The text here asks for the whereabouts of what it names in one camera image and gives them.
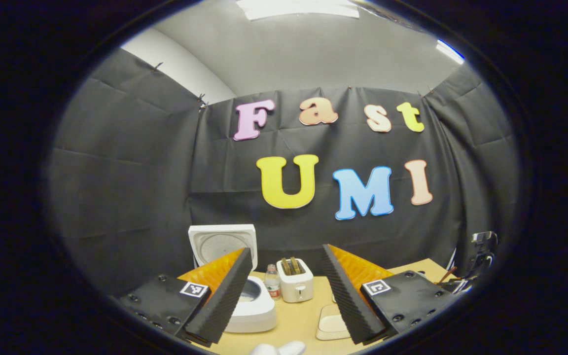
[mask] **plastic bottle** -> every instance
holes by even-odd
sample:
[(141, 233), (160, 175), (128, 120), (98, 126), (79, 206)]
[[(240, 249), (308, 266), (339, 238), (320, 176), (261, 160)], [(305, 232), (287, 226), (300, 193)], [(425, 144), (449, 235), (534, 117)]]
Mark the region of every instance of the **plastic bottle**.
[(280, 292), (280, 276), (278, 275), (278, 271), (275, 268), (275, 265), (269, 264), (266, 267), (266, 274), (264, 275), (264, 285), (266, 289), (269, 291), (271, 298), (273, 299), (280, 299), (282, 298), (282, 294)]

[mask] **toaster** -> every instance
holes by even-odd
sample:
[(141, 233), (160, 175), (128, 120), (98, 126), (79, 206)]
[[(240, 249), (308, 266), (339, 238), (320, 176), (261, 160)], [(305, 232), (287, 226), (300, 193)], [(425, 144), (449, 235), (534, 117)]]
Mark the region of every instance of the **toaster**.
[(280, 290), (284, 302), (295, 303), (308, 301), (313, 298), (313, 273), (302, 259), (297, 259), (301, 274), (286, 275), (282, 268), (282, 261), (276, 263), (280, 275)]

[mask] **screw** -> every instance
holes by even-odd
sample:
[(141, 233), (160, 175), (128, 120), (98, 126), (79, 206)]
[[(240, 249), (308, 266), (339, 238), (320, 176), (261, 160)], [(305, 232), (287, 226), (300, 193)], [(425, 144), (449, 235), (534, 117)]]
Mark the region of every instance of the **screw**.
[(181, 321), (177, 317), (170, 317), (168, 322), (174, 325), (181, 325)]

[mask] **blue letter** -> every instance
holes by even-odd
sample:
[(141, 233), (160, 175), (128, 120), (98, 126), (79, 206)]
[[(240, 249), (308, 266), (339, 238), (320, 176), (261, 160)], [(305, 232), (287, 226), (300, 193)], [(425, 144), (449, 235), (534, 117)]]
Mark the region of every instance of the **blue letter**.
[(374, 199), (372, 215), (386, 215), (394, 211), (390, 200), (390, 175), (391, 169), (386, 166), (377, 166), (372, 169), (372, 173), (367, 181), (367, 186), (356, 175), (352, 169), (337, 170), (332, 177), (339, 182), (341, 193), (339, 211), (336, 212), (336, 219), (352, 219), (356, 212), (352, 210), (352, 201), (356, 205), (358, 212), (365, 216), (369, 206)]

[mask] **letter u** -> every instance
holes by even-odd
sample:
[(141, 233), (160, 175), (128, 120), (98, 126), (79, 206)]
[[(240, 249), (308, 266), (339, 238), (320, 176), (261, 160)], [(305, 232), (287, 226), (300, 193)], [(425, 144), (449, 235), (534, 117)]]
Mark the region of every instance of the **letter u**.
[(306, 206), (315, 196), (315, 164), (320, 159), (317, 155), (297, 155), (293, 163), (299, 166), (301, 188), (295, 195), (284, 192), (282, 187), (282, 168), (286, 159), (282, 157), (266, 157), (255, 164), (262, 171), (262, 196), (271, 206), (278, 209), (298, 209)]

